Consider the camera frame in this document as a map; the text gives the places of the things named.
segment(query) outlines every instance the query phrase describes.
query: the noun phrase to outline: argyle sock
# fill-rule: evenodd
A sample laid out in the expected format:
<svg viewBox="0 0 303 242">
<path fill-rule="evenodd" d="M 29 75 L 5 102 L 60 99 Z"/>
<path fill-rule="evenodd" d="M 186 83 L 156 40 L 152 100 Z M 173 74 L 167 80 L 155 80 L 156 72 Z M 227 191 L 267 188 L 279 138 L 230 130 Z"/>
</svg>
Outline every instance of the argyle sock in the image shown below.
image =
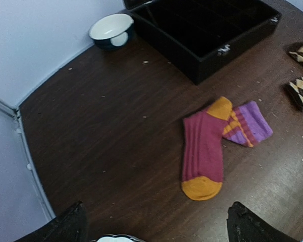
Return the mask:
<svg viewBox="0 0 303 242">
<path fill-rule="evenodd" d="M 192 200 L 207 200 L 219 193 L 223 181 L 221 139 L 232 103 L 219 98 L 209 108 L 185 118 L 182 190 Z"/>
<path fill-rule="evenodd" d="M 303 66 L 303 43 L 294 43 L 288 49 L 288 54 Z"/>
<path fill-rule="evenodd" d="M 253 147 L 273 134 L 256 102 L 251 101 L 233 109 L 223 138 Z"/>
<path fill-rule="evenodd" d="M 303 77 L 290 81 L 286 85 L 286 90 L 290 93 L 296 106 L 303 111 Z"/>
</svg>

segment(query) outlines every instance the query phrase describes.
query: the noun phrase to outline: sock cuff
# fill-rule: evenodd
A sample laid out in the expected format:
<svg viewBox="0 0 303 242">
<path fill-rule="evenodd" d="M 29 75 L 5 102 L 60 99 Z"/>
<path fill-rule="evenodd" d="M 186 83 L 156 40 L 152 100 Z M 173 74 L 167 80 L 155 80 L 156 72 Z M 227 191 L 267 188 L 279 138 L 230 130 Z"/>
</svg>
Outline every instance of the sock cuff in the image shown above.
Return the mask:
<svg viewBox="0 0 303 242">
<path fill-rule="evenodd" d="M 273 134 L 256 102 L 251 101 L 235 110 L 237 118 L 249 141 L 256 145 Z"/>
</svg>

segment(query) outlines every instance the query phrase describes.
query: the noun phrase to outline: black box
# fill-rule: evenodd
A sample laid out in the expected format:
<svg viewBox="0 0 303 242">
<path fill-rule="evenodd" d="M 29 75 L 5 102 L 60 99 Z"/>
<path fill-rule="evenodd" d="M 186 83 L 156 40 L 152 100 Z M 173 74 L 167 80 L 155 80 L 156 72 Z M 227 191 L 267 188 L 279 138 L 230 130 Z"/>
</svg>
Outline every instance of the black box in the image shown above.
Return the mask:
<svg viewBox="0 0 303 242">
<path fill-rule="evenodd" d="M 125 0 L 135 30 L 195 84 L 272 34 L 281 14 L 260 0 Z"/>
</svg>

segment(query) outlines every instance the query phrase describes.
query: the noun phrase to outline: wood grain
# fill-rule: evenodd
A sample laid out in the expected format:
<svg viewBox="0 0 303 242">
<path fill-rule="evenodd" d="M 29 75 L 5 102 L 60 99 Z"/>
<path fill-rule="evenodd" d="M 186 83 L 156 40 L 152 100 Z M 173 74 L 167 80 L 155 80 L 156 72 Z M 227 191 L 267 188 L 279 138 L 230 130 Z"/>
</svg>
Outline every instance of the wood grain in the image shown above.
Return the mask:
<svg viewBox="0 0 303 242">
<path fill-rule="evenodd" d="M 303 113 L 281 88 L 303 75 L 283 50 L 303 41 L 303 13 L 285 1 L 266 2 L 284 14 L 276 33 L 198 86 L 137 38 L 117 52 L 90 48 L 21 105 L 57 214 L 82 200 L 91 238 L 228 241 L 228 207 L 241 201 L 303 238 Z M 253 149 L 223 141 L 223 188 L 195 202 L 180 189 L 182 117 L 219 96 L 234 105 L 257 101 L 274 134 Z"/>
</svg>

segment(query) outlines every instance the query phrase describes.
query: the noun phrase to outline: yellow stripe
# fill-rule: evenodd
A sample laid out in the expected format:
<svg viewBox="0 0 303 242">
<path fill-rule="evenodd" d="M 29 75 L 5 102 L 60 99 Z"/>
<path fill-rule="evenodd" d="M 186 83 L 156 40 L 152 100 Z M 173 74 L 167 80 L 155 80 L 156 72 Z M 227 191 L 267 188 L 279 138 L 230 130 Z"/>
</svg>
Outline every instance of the yellow stripe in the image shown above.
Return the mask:
<svg viewBox="0 0 303 242">
<path fill-rule="evenodd" d="M 232 131 L 234 128 L 236 127 L 240 127 L 241 131 L 242 131 L 242 134 L 243 136 L 245 137 L 245 139 L 247 140 L 247 144 L 249 147 L 253 147 L 254 145 L 250 142 L 250 140 L 248 139 L 247 135 L 245 134 L 242 126 L 241 126 L 241 123 L 239 122 L 238 118 L 237 118 L 237 115 L 234 111 L 231 112 L 231 117 L 233 118 L 234 121 L 232 121 L 231 123 L 229 123 L 225 128 L 224 128 L 224 132 L 223 132 L 223 135 L 229 133 L 230 131 Z"/>
</svg>

